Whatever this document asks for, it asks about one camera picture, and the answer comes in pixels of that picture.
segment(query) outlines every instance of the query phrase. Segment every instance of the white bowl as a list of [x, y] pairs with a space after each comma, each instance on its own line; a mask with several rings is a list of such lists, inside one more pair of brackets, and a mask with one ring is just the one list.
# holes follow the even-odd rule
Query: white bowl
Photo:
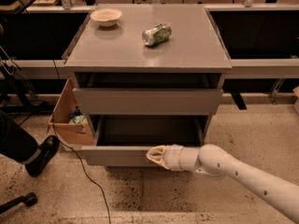
[[116, 24], [121, 17], [121, 11], [116, 8], [101, 8], [92, 12], [91, 18], [98, 21], [100, 26], [109, 27]]

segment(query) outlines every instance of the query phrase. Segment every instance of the speckled floor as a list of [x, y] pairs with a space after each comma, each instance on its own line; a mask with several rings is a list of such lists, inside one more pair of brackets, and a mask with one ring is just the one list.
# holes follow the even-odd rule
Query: speckled floor
[[[244, 111], [224, 102], [211, 121], [206, 142], [299, 185], [299, 114], [288, 103], [246, 102]], [[25, 117], [19, 115], [15, 120], [20, 123]], [[22, 127], [41, 143], [48, 135], [48, 119], [32, 116]], [[291, 223], [228, 177], [213, 180], [162, 170], [108, 172], [87, 165], [86, 170], [103, 187], [113, 224]], [[35, 206], [27, 208], [21, 203], [0, 215], [0, 223], [108, 223], [101, 190], [85, 176], [77, 156], [63, 148], [37, 178], [1, 156], [0, 187], [0, 203], [31, 191], [38, 198]]]

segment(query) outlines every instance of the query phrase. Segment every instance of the can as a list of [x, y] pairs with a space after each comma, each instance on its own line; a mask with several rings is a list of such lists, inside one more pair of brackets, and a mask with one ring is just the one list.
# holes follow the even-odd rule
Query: can
[[154, 28], [145, 30], [142, 33], [142, 39], [146, 46], [151, 47], [164, 42], [170, 35], [171, 27], [167, 23], [161, 23]]

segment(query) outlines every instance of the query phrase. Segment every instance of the person's leg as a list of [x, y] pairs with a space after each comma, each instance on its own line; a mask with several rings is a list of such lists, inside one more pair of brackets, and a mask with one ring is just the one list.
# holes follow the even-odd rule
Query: person's leg
[[0, 110], [0, 153], [25, 164], [31, 176], [42, 173], [56, 154], [59, 140], [51, 135], [39, 146], [36, 140]]

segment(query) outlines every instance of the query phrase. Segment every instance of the shoe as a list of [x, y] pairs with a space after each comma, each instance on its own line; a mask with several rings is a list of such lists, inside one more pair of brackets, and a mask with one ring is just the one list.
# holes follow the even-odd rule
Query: shoe
[[45, 139], [44, 143], [38, 146], [41, 150], [40, 154], [35, 160], [25, 165], [30, 176], [36, 177], [43, 172], [50, 159], [57, 153], [59, 144], [59, 139], [56, 136], [51, 135]]

